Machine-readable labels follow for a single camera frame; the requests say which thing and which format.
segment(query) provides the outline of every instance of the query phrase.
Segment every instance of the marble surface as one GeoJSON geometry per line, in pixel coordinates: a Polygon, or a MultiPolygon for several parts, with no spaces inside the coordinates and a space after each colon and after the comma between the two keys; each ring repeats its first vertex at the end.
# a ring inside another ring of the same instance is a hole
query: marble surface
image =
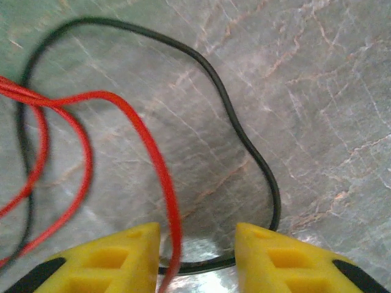
{"type": "MultiPolygon", "coordinates": [[[[0,0],[0,74],[17,80],[45,32],[81,15],[131,21],[198,49],[216,67],[244,129],[276,175],[281,233],[341,253],[391,289],[391,1],[0,0]]],[[[52,98],[118,93],[142,115],[174,177],[184,261],[231,251],[235,223],[267,226],[263,176],[229,125],[200,68],[182,53],[127,32],[74,29],[41,60],[35,89],[52,98]]],[[[24,182],[14,105],[0,99],[0,204],[24,182]]],[[[80,212],[21,258],[0,291],[54,252],[158,221],[169,255],[161,189],[118,110],[69,107],[95,148],[95,179],[80,212]]],[[[82,154],[72,130],[47,112],[51,162],[37,188],[34,234],[72,200],[82,154]]],[[[27,128],[37,128],[31,117],[27,128]]],[[[0,255],[24,225],[22,204],[0,222],[0,255]]],[[[178,277],[169,292],[238,292],[235,268],[178,277]]]]}

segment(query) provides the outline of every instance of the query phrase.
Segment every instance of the black insulated wire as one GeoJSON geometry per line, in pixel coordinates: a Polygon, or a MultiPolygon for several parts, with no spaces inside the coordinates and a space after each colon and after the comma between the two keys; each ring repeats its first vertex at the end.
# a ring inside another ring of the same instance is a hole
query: black insulated wire
{"type": "MultiPolygon", "coordinates": [[[[216,70],[212,67],[212,65],[202,56],[199,52],[196,50],[190,48],[189,46],[176,41],[166,35],[160,34],[158,32],[152,31],[150,29],[147,29],[142,26],[138,26],[136,24],[126,23],[120,20],[112,20],[109,18],[101,18],[101,17],[84,17],[84,18],[77,18],[75,20],[71,20],[69,22],[66,22],[64,24],[61,24],[59,27],[57,27],[55,30],[51,31],[38,45],[38,47],[35,49],[35,51],[30,56],[30,59],[27,62],[27,65],[23,71],[21,82],[20,84],[24,87],[29,87],[29,83],[33,74],[33,70],[41,58],[42,54],[45,52],[45,50],[55,43],[61,36],[64,35],[67,31],[70,29],[77,27],[77,26],[83,26],[83,25],[94,25],[94,26],[107,26],[107,27],[114,27],[117,29],[121,29],[124,31],[130,31],[135,34],[143,35],[145,37],[151,38],[153,40],[156,40],[158,42],[161,42],[163,44],[166,44],[170,47],[173,47],[175,49],[178,49],[179,51],[187,54],[188,56],[192,57],[195,61],[197,61],[205,70],[206,74],[210,77],[213,84],[215,85],[222,103],[225,107],[225,111],[227,112],[227,115],[229,117],[229,120],[232,124],[232,127],[234,128],[236,135],[239,137],[240,141],[246,148],[246,150],[250,153],[250,155],[253,157],[254,161],[257,163],[259,168],[262,170],[263,174],[265,175],[266,181],[269,185],[271,196],[272,196],[272,203],[273,203],[273,214],[271,223],[269,226],[270,230],[277,230],[279,221],[280,221],[280,213],[281,213],[281,199],[280,199],[280,192],[279,188],[276,182],[276,179],[269,168],[266,161],[263,159],[262,155],[259,153],[259,151],[256,149],[254,144],[250,141],[246,133],[244,132],[238,117],[235,114],[235,111],[233,109],[232,103],[230,101],[230,98],[228,96],[227,90],[225,89],[221,78],[217,74],[216,70]]],[[[17,108],[17,129],[18,132],[24,132],[23,124],[24,124],[24,108],[25,106],[23,104],[18,103],[17,108]]],[[[21,152],[23,153],[23,160],[25,163],[26,170],[30,170],[27,162],[27,150],[24,148],[24,146],[21,146],[21,152]]],[[[33,200],[33,194],[30,194],[29,201],[33,200]]],[[[227,259],[224,259],[224,256],[219,256],[217,258],[209,259],[206,261],[199,261],[199,262],[183,262],[181,263],[181,268],[179,270],[179,275],[191,275],[195,273],[204,273],[204,272],[210,272],[213,270],[219,270],[226,267],[231,267],[235,265],[235,257],[231,254],[229,254],[229,257],[227,259]]],[[[159,273],[165,274],[166,272],[165,267],[159,267],[159,273]]]]}

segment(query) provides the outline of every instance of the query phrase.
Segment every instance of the gray marble countertop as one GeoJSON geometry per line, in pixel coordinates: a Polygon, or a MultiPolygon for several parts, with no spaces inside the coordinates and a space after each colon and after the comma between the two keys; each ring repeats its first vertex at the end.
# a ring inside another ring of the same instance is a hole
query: gray marble countertop
{"type": "MultiPolygon", "coordinates": [[[[131,21],[199,50],[216,67],[244,129],[282,193],[279,232],[358,263],[391,289],[391,1],[1,0],[0,75],[17,80],[47,30],[81,15],[131,21]]],[[[41,60],[33,87],[52,98],[105,89],[140,113],[174,177],[184,261],[232,250],[236,222],[267,226],[265,180],[230,126],[202,70],[187,56],[127,32],[74,29],[41,60]]],[[[24,182],[14,105],[0,99],[0,204],[24,182]]],[[[47,256],[158,221],[164,201],[141,141],[112,105],[69,107],[95,149],[82,209],[3,276],[0,291],[47,256]]],[[[73,131],[48,111],[51,162],[37,188],[37,235],[72,200],[82,174],[73,131]]],[[[35,121],[27,128],[37,136],[35,121]]],[[[0,222],[0,256],[23,227],[25,205],[0,222]]],[[[237,292],[235,268],[178,277],[169,292],[237,292]]]]}

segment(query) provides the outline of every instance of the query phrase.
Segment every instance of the black rubber grip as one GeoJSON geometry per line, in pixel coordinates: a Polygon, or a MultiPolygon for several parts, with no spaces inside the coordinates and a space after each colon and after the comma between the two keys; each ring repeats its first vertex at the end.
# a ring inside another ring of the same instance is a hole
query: black rubber grip
{"type": "Polygon", "coordinates": [[[65,258],[55,258],[37,265],[4,293],[33,293],[65,262],[65,258]]]}
{"type": "Polygon", "coordinates": [[[355,284],[363,293],[390,293],[381,286],[374,278],[369,276],[359,267],[340,259],[335,259],[332,263],[355,284]]]}

